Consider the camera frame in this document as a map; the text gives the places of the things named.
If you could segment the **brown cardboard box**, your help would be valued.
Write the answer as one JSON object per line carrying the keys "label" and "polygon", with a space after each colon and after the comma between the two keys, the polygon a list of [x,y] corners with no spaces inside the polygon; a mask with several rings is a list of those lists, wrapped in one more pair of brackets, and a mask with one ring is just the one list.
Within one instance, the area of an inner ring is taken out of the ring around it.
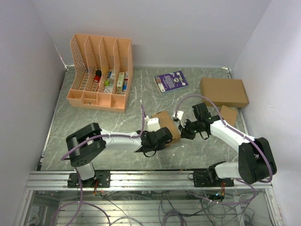
{"label": "brown cardboard box", "polygon": [[168,145],[180,141],[181,137],[178,128],[175,126],[172,118],[167,111],[161,111],[159,113],[153,114],[152,118],[158,118],[160,127],[167,127],[171,132],[173,140]]}

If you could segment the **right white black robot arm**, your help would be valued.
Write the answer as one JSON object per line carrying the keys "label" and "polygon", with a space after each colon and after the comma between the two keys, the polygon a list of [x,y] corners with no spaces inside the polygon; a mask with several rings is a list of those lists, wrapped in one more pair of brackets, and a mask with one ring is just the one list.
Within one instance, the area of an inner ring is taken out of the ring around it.
{"label": "right white black robot arm", "polygon": [[206,170],[208,183],[218,186],[224,179],[241,179],[251,185],[270,182],[277,166],[268,140],[254,138],[228,124],[219,115],[212,116],[206,104],[192,107],[195,121],[189,120],[183,111],[175,111],[173,120],[179,123],[181,138],[193,140],[196,134],[206,133],[228,144],[238,153],[237,162],[218,162]]}

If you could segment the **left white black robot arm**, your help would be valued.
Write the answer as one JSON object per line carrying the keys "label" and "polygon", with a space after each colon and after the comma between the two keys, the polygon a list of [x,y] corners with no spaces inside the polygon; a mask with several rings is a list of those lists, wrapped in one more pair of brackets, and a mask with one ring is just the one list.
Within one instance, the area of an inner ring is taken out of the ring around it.
{"label": "left white black robot arm", "polygon": [[85,187],[91,187],[96,181],[93,160],[102,151],[133,151],[156,153],[166,148],[173,140],[167,127],[157,131],[138,130],[131,133],[116,133],[101,129],[98,123],[90,123],[66,138],[68,148],[61,160],[69,159],[71,166],[79,173],[79,181]]}

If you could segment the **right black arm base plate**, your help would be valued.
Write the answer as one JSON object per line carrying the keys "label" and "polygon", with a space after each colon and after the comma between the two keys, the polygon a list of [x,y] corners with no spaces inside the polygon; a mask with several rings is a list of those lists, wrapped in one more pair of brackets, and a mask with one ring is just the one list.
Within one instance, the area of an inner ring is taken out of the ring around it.
{"label": "right black arm base plate", "polygon": [[231,178],[218,178],[211,176],[207,170],[197,170],[189,173],[187,178],[193,181],[196,188],[200,187],[233,187],[234,181]]}

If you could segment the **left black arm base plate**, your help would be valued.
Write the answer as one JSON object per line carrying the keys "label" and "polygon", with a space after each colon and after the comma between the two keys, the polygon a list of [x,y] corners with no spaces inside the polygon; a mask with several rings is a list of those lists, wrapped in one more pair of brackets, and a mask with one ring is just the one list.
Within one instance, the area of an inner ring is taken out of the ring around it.
{"label": "left black arm base plate", "polygon": [[[109,171],[96,170],[93,178],[82,180],[83,188],[109,188],[111,174]],[[67,181],[68,188],[80,188],[77,173],[71,173]]]}

